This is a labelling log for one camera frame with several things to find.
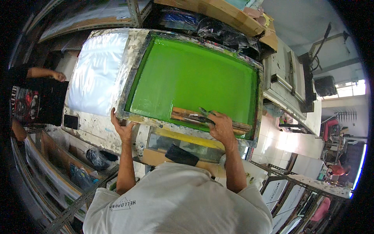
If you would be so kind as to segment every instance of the person in red shirt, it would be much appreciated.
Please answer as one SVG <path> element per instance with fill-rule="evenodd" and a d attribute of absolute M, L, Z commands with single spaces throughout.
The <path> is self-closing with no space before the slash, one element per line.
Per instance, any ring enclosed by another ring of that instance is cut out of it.
<path fill-rule="evenodd" d="M 332 169 L 332 171 L 329 172 L 329 173 L 331 175 L 334 175 L 334 176 L 341 176 L 341 175 L 344 175 L 344 174 L 346 174 L 346 176 L 347 176 L 348 173 L 351 170 L 350 165 L 344 165 L 344 167 L 342 167 L 341 164 L 340 164 L 340 161 L 338 161 L 337 165 L 329 165 L 328 168 Z"/>

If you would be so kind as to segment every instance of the person in black shirt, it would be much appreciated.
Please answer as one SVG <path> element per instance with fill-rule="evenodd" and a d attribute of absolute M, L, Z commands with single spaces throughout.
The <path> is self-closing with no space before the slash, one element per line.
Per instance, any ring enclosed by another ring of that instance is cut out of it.
<path fill-rule="evenodd" d="M 53 79 L 41 79 L 49 76 Z M 38 67 L 12 67 L 5 75 L 2 86 L 3 102 L 9 100 L 10 125 L 17 140 L 26 138 L 23 125 L 61 125 L 68 87 L 64 74 Z"/>

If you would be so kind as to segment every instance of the man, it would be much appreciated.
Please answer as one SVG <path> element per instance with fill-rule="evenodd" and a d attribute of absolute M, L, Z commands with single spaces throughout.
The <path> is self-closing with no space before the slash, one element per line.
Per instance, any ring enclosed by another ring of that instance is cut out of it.
<path fill-rule="evenodd" d="M 122 140 L 117 192 L 98 188 L 83 223 L 91 233 L 270 233 L 272 215 L 254 185 L 247 186 L 232 120 L 215 112 L 210 134 L 226 150 L 227 189 L 208 171 L 162 163 L 135 185 L 131 131 L 111 121 Z"/>
<path fill-rule="evenodd" d="M 334 175 L 334 176 L 342 176 L 344 174 L 347 176 L 349 172 L 351 171 L 350 165 L 344 165 L 342 167 L 340 164 L 340 161 L 338 161 L 337 165 L 329 165 L 327 167 L 332 169 L 332 171 L 329 172 L 329 174 Z"/>
<path fill-rule="evenodd" d="M 2 80 L 2 109 L 10 109 L 9 126 L 19 141 L 26 138 L 23 125 L 61 125 L 68 82 L 60 72 L 32 67 L 12 67 Z"/>

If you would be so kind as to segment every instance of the printed logo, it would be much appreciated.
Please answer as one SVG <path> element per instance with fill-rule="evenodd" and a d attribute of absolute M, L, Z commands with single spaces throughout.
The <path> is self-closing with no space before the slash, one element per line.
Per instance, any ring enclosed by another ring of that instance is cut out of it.
<path fill-rule="evenodd" d="M 113 203 L 113 205 L 111 205 L 109 208 L 110 208 L 110 211 L 129 210 L 131 209 L 132 205 L 135 205 L 135 200 L 133 201 L 131 201 L 131 199 L 127 200 L 127 198 L 124 197 L 122 200 L 116 203 Z"/>

